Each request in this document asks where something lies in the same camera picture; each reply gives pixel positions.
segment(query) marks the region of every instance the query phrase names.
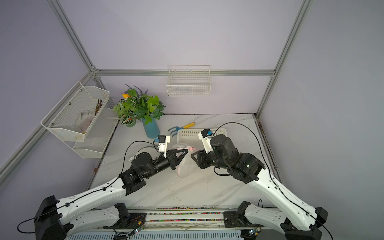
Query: aluminum frame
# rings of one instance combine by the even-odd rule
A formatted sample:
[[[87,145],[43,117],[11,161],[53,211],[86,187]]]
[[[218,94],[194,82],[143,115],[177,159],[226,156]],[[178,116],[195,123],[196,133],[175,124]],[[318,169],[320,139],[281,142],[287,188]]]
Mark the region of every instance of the aluminum frame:
[[[169,76],[169,70],[97,69],[96,76]],[[210,76],[274,76],[274,70],[209,70]]]
[[[283,51],[281,52],[279,60],[277,61],[276,68],[275,68],[275,75],[273,77],[271,77],[271,79],[268,83],[268,86],[265,90],[263,99],[262,99],[262,101],[261,101],[261,103],[257,109],[257,113],[256,113],[257,119],[260,119],[260,114],[265,107],[266,101],[268,100],[268,98],[272,92],[273,87],[275,86],[275,83],[279,77],[279,74],[280,74],[281,69],[284,65],[284,62],[285,62],[285,60],[286,60],[286,58],[287,58],[287,56],[288,56],[288,54],[292,48],[293,42],[296,39],[297,33],[300,29],[300,26],[302,25],[303,20],[306,17],[310,6],[312,5],[312,2],[313,2],[313,0],[304,0],[303,3],[301,4],[299,13],[297,14],[297,17],[295,19],[295,22],[293,23],[291,32],[289,33],[288,39],[284,45]]]
[[[97,85],[97,87],[106,89],[102,80],[101,76],[168,76],[169,70],[100,70],[97,69],[91,59],[89,58],[86,50],[84,49],[84,46],[82,45],[79,37],[77,36],[72,24],[70,23],[67,15],[65,14],[59,0],[47,0],[50,4],[52,10],[54,11],[55,15],[57,16],[59,22],[63,26],[65,32],[67,33],[69,39],[73,43],[74,47],[76,48],[80,58],[84,62],[86,68],[88,69],[88,73],[82,78],[81,83],[86,84],[90,79],[93,79]],[[264,96],[262,98],[262,101],[258,107],[258,111],[255,114],[256,121],[257,121],[257,127],[259,134],[262,135],[262,142],[264,148],[267,150],[267,157],[274,164],[274,169],[276,170],[277,174],[276,177],[280,180],[280,182],[283,182],[281,179],[280,174],[277,171],[276,162],[273,159],[273,156],[270,152],[269,145],[266,144],[264,141],[265,135],[260,130],[258,126],[258,121],[260,119],[260,115],[262,110],[265,107],[266,101],[268,100],[271,91],[278,79],[279,73],[284,65],[284,62],[289,54],[289,51],[293,45],[293,42],[297,36],[298,30],[300,29],[300,26],[307,15],[307,12],[312,4],[313,0],[303,0],[303,3],[300,7],[299,13],[295,19],[295,22],[293,24],[293,27],[290,31],[290,34],[288,36],[288,39],[285,43],[285,46],[283,48],[283,51],[280,55],[280,58],[276,64],[276,68],[274,70],[211,70],[211,76],[270,76],[271,79],[268,83],[268,86],[266,88],[266,91],[264,93]],[[73,90],[74,92],[70,92],[67,95],[72,95],[76,92],[76,89]],[[52,111],[53,113],[56,111],[59,111],[62,108],[62,104],[66,103],[66,99],[68,96],[64,96],[59,103],[55,106],[55,110]],[[110,108],[113,108],[113,102],[110,99],[108,101],[108,105]],[[0,190],[4,187],[5,183],[9,179],[9,177],[13,174],[13,172],[19,167],[19,165],[22,163],[23,159],[29,154],[31,149],[36,145],[36,143],[42,138],[42,136],[45,134],[46,129],[39,125],[35,129],[35,131],[28,137],[28,139],[19,147],[19,149],[10,157],[10,159],[2,166],[0,167]]]

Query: black cable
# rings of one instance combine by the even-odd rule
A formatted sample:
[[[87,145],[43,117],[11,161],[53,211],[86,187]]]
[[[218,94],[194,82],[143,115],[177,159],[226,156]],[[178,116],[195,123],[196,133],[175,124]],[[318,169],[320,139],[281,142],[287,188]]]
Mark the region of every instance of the black cable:
[[[257,203],[257,206],[259,206],[260,201],[262,202],[262,208],[264,208],[264,207],[263,207],[263,200],[261,200],[261,199],[260,199],[259,202]]]
[[[232,171],[232,167],[231,167],[231,165],[229,165],[228,162],[227,162],[227,158],[229,158],[229,157],[228,157],[228,156],[224,156],[224,157],[223,157],[224,163],[225,163],[225,164],[227,165],[227,167],[229,168],[229,171],[233,172],[233,171]]]
[[[251,133],[255,136],[256,140],[257,140],[257,143],[259,144],[259,148],[260,148],[260,153],[262,154],[262,157],[263,157],[263,160],[264,160],[264,163],[266,165],[266,167],[268,168],[268,173],[269,173],[269,177],[271,178],[272,182],[276,185],[276,187],[278,187],[278,185],[275,183],[275,181],[273,180],[274,178],[272,177],[271,175],[271,170],[268,166],[268,164],[266,163],[266,160],[264,158],[264,155],[263,155],[263,150],[262,150],[262,147],[260,145],[260,142],[259,142],[259,139],[257,138],[256,134],[250,129],[248,128],[247,126],[245,126],[244,124],[241,124],[241,123],[238,123],[238,122],[227,122],[227,123],[224,123],[223,125],[221,125],[220,127],[218,127],[216,129],[216,131],[214,132],[214,134],[217,132],[217,130],[219,128],[221,128],[222,126],[226,125],[226,124],[229,124],[229,123],[236,123],[236,124],[239,124],[239,125],[242,125],[244,127],[246,127],[249,131],[251,131]],[[287,196],[283,193],[283,191],[279,188],[279,191],[283,194],[283,196],[288,200],[290,201],[291,203],[293,203],[294,205],[296,205],[297,207],[301,208],[301,210],[303,210],[306,214],[308,214],[309,216],[311,216],[313,219],[315,219],[318,223],[320,223],[321,226],[323,226],[325,228],[325,230],[327,230],[327,232],[329,233],[329,235],[331,236],[331,239],[333,240],[333,237],[332,237],[332,234],[328,231],[328,229],[319,221],[317,220],[314,216],[312,216],[309,212],[307,212],[304,208],[302,208],[301,206],[297,205],[296,203],[292,202],[289,198],[287,198]]]
[[[113,228],[113,230],[115,231],[115,233],[116,233],[116,237],[118,237],[119,235],[118,235],[118,232],[116,232],[116,230]]]
[[[244,235],[240,234],[240,237],[246,239],[246,238],[250,238],[250,237],[251,237],[250,235],[251,235],[251,234],[248,232],[248,233],[246,233],[246,234],[244,234]]]
[[[217,174],[217,175],[219,175],[219,176],[231,176],[231,174],[220,174],[220,173],[217,173],[216,172],[216,167],[214,167],[214,172]]]
[[[127,151],[128,151],[128,149],[129,149],[129,147],[130,147],[132,144],[134,144],[135,142],[146,142],[146,141],[134,141],[133,143],[131,143],[131,144],[127,147],[127,150],[125,151],[125,154],[124,154],[124,160],[123,160],[123,163],[122,163],[122,169],[121,169],[121,173],[120,173],[120,174],[122,174],[122,172],[123,172],[123,170],[124,170],[125,156],[126,156],[126,154],[127,154]],[[150,143],[150,142],[146,142],[146,143],[149,143],[149,144],[153,145],[153,146],[155,147],[155,149],[156,149],[157,151],[159,151],[159,150],[156,148],[156,145],[155,145],[154,143]],[[108,188],[109,186],[111,186],[116,180],[118,180],[118,177],[117,177],[117,178],[116,178],[110,185],[108,185],[108,186],[105,187],[105,188]],[[28,220],[22,221],[21,223],[19,223],[19,224],[17,225],[16,229],[17,229],[19,232],[21,232],[21,233],[35,233],[35,232],[23,232],[23,231],[21,231],[21,230],[19,229],[19,226],[20,226],[21,224],[25,223],[25,222],[28,222],[28,221],[30,221],[30,220],[39,218],[39,217],[41,217],[41,216],[43,216],[43,215],[45,215],[45,214],[51,213],[51,212],[53,212],[53,211],[56,211],[56,210],[58,210],[58,209],[60,209],[60,208],[62,208],[62,207],[65,207],[65,206],[68,205],[68,204],[74,203],[75,201],[79,200],[79,199],[82,198],[82,197],[85,197],[85,196],[87,196],[87,195],[90,195],[90,194],[92,194],[92,193],[94,193],[94,192],[98,192],[98,191],[101,191],[101,190],[103,190],[103,188],[100,188],[100,189],[98,189],[98,190],[94,190],[94,191],[92,191],[92,192],[89,192],[89,193],[87,193],[87,194],[85,194],[85,195],[83,195],[83,196],[81,196],[81,197],[78,197],[78,198],[74,199],[73,201],[71,201],[71,202],[69,202],[69,203],[67,203],[67,204],[64,204],[63,206],[60,206],[60,207],[58,207],[58,208],[56,208],[56,209],[53,209],[53,210],[51,210],[51,211],[49,211],[49,212],[46,212],[46,213],[44,213],[44,214],[41,214],[40,216],[37,216],[37,217],[34,217],[34,218],[30,218],[30,219],[28,219]]]
[[[122,174],[122,172],[124,171],[125,156],[127,155],[128,149],[129,149],[129,147],[130,147],[132,144],[134,144],[135,142],[146,142],[146,141],[134,141],[134,142],[132,142],[132,143],[127,147],[127,150],[125,150],[124,159],[123,159],[123,162],[122,162],[122,169],[121,169],[121,173],[120,173],[120,174]],[[156,151],[159,152],[159,149],[156,148],[155,143],[150,143],[150,142],[146,142],[146,143],[149,143],[149,144],[153,145],[153,146],[155,147]]]

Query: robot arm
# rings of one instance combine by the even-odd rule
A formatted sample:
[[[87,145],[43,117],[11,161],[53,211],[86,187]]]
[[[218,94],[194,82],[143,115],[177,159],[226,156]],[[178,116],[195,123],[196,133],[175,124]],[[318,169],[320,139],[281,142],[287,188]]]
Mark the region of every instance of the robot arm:
[[[328,213],[314,208],[271,176],[269,169],[249,153],[239,153],[230,138],[213,136],[209,129],[199,133],[204,150],[192,154],[197,165],[227,169],[235,179],[261,191],[281,211],[267,210],[243,202],[236,212],[239,222],[262,224],[285,234],[287,239],[320,240],[318,228],[325,223]],[[36,240],[63,240],[76,232],[103,227],[106,229],[128,228],[132,218],[124,204],[107,209],[91,210],[112,199],[129,195],[143,186],[149,178],[170,167],[175,170],[188,153],[187,149],[166,151],[169,138],[159,136],[161,154],[152,159],[143,152],[132,161],[131,167],[111,181],[81,194],[56,200],[50,196],[43,200],[35,217]]]
[[[76,232],[97,227],[128,228],[130,214],[124,204],[101,210],[91,209],[139,190],[146,184],[144,178],[150,178],[168,167],[175,170],[188,150],[166,151],[167,138],[159,136],[159,139],[160,146],[164,147],[158,158],[152,159],[150,154],[140,153],[128,170],[105,184],[59,200],[55,196],[44,199],[34,219],[36,240],[63,240]]]
[[[200,168],[215,166],[227,169],[233,178],[262,192],[281,210],[270,211],[244,202],[237,212],[239,217],[284,233],[288,239],[292,236],[311,240],[321,238],[318,228],[328,216],[323,208],[306,204],[271,176],[269,169],[259,159],[249,153],[239,153],[225,135],[213,136],[209,129],[205,129],[199,133],[199,139],[205,149],[193,153],[192,158]]]

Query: plastic bag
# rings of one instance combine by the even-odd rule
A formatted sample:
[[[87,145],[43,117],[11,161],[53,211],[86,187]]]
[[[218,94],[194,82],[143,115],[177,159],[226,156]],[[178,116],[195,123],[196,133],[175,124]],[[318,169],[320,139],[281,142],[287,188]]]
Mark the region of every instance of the plastic bag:
[[[187,155],[181,160],[180,164],[177,166],[177,176],[186,177],[192,174],[198,168],[198,166],[196,162],[192,159],[191,154],[198,149],[188,146],[185,143],[179,143],[179,144],[173,145],[172,148],[188,149]]]
[[[85,134],[85,132],[88,130],[89,126],[91,125],[93,119],[95,118],[95,115],[96,115],[96,109],[94,108],[80,113],[77,116],[77,119],[75,122],[78,128],[78,131]]]

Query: white glove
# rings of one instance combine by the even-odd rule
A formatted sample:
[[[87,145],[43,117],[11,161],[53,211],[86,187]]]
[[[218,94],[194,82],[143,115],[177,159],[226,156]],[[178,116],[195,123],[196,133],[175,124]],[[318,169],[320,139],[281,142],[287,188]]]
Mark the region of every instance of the white glove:
[[[79,132],[85,134],[93,119],[95,118],[95,112],[96,109],[92,108],[91,110],[86,110],[77,116],[76,126],[78,127]]]

